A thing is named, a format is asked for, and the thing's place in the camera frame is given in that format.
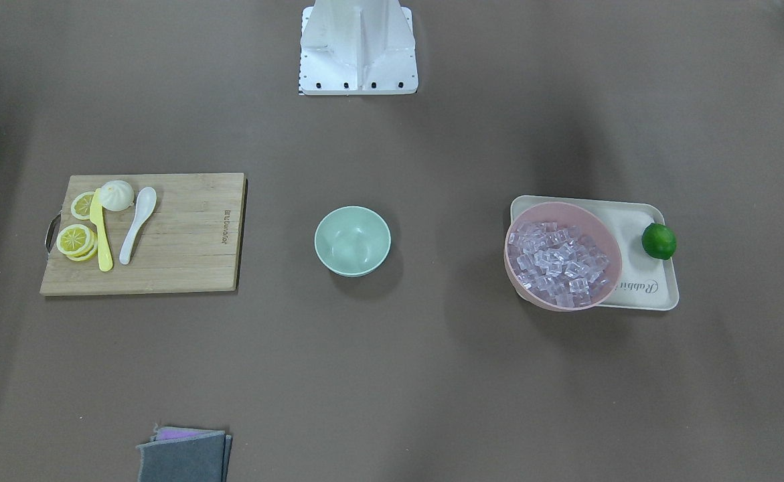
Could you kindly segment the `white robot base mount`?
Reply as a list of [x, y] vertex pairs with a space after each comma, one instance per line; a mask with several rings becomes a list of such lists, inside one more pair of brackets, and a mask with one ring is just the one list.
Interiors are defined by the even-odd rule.
[[298, 92], [415, 94], [413, 14], [398, 1], [315, 1], [301, 15]]

